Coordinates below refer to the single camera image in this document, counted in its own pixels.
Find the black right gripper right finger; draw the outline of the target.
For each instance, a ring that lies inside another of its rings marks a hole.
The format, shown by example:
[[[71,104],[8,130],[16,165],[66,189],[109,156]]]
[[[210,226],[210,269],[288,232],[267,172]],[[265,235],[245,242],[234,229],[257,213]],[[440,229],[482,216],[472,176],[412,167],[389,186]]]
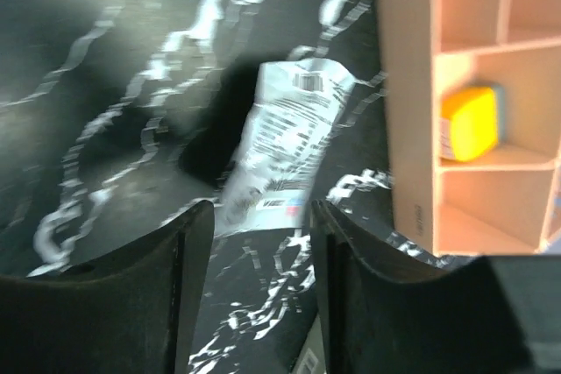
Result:
[[[310,233],[329,373],[540,373],[491,263],[447,272],[315,201]]]

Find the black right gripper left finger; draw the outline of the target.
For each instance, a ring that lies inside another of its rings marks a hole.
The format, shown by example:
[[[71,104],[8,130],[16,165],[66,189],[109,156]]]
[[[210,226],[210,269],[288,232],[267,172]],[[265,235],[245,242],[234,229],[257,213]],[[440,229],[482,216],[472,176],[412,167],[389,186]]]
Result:
[[[201,201],[61,275],[2,277],[2,372],[186,372],[214,228]]]

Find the silver white snack packet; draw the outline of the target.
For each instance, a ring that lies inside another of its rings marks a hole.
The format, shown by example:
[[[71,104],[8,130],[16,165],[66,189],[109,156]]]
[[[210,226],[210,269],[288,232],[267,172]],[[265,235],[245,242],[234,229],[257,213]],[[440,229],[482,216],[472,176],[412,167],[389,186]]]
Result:
[[[220,198],[216,236],[300,227],[355,77],[331,59],[260,66],[255,103]]]

